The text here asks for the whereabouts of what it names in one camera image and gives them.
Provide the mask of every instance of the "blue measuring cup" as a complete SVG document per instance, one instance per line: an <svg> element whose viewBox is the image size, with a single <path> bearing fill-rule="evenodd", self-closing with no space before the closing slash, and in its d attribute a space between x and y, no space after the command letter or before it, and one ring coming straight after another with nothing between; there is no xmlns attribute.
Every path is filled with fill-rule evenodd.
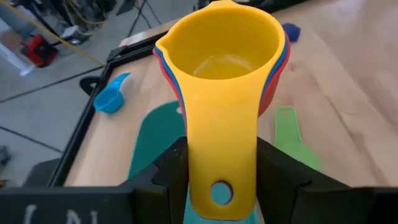
<svg viewBox="0 0 398 224"><path fill-rule="evenodd" d="M96 111L113 114L123 106L124 98L120 92L120 86L130 74L130 72L120 74L95 97L94 108Z"/></svg>

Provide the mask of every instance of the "teal cutting board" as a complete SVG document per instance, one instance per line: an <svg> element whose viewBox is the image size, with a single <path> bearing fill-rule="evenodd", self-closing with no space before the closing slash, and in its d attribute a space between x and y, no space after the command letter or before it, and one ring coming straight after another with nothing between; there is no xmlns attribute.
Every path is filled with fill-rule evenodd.
<svg viewBox="0 0 398 224"><path fill-rule="evenodd" d="M131 161L129 178L148 166L156 157L164 152L175 140L185 135L185 126L182 115L177 112L177 101L166 103L152 110L142 121L138 133L134 157ZM212 188L212 198L222 202L229 197L229 190L223 186ZM257 212L239 222L207 220L195 213L187 195L184 223L186 224L215 224L215 223L246 223L257 224Z"/></svg>

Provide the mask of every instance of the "yellow cable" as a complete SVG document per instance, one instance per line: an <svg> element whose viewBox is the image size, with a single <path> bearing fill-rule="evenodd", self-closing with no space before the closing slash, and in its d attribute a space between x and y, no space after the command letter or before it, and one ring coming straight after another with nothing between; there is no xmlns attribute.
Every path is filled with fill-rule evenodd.
<svg viewBox="0 0 398 224"><path fill-rule="evenodd" d="M4 0L0 0L0 3L5 5L6 7L8 7L12 12L14 12L15 14L17 14L18 16L21 16L22 18L24 18L25 20L29 21L31 24L33 24L34 26L36 26L37 28L39 28L40 30L48 33L48 35L51 35L53 38L59 40L61 43L65 44L66 46L68 46L69 48L71 48L72 50L76 51L77 53L79 53L80 55L104 66L105 64L101 61L99 61L98 59L95 59L94 57L90 56L89 54L87 54L86 52L80 50L78 47L73 46L72 44L69 44L67 41L63 40L62 38L58 37L57 35L51 33L49 30L47 30L42 24L34 21L33 19L29 18L27 15L25 15L24 13L18 11L17 9L15 9L14 7L12 7L8 2L5 2Z"/></svg>
<svg viewBox="0 0 398 224"><path fill-rule="evenodd" d="M79 16L79 18L81 19L81 20L83 20L85 23L88 23L88 24L103 24L105 21L101 21L101 22L91 22L91 21L88 21L88 20L86 20L81 14L80 14L80 12L79 12L79 10L77 10L77 8L73 5L73 3L72 3L72 1L71 0L67 0L68 1L68 4L72 7L72 9L76 12L76 14Z"/></svg>
<svg viewBox="0 0 398 224"><path fill-rule="evenodd" d="M78 26L78 25L75 24L74 19L73 19L72 16L70 15L69 6L67 6L66 0L63 0L63 7L65 8L65 11L67 12L68 18L70 19L70 21L72 22L72 24L73 24L74 26L77 26L77 30L76 30L76 31L77 31L79 34L81 34L81 35L86 35L86 36L91 36L91 35L94 34L94 32L92 32L92 33L90 33L90 32L80 32L80 30L79 30L80 26Z"/></svg>

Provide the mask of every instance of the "green plastic object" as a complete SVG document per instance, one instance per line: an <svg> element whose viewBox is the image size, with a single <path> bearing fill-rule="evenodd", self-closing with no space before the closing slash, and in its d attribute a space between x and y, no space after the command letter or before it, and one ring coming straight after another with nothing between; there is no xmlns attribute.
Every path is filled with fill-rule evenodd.
<svg viewBox="0 0 398 224"><path fill-rule="evenodd" d="M134 157L130 164L128 178L137 174L141 169L148 166L156 157L164 152L175 140L181 136L185 136L185 125L182 115L177 113L179 104L177 101L166 103L152 110L142 121L141 128L138 133ZM221 203L229 197L229 189L222 185L212 188L212 198L216 202ZM216 224L216 223L234 223L234 224L257 224L256 209L250 216L244 220L219 221L207 220L193 210L189 199L189 191L187 195L187 203L185 206L184 223L188 224Z"/></svg>
<svg viewBox="0 0 398 224"><path fill-rule="evenodd" d="M276 111L274 146L312 169L322 169L318 156L303 145L296 112L292 107L278 108Z"/></svg>

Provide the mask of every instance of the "wooden tabletop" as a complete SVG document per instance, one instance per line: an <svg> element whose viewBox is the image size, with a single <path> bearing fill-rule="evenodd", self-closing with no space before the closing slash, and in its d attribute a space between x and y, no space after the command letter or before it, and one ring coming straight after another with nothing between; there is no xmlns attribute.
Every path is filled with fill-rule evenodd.
<svg viewBox="0 0 398 224"><path fill-rule="evenodd" d="M398 185L398 2L311 0L274 15L302 32L258 135L272 142L275 109L293 106L322 172L352 186ZM125 181L142 119L176 100L153 56L118 67L111 80L122 72L134 78L124 106L112 116L95 113L65 185Z"/></svg>

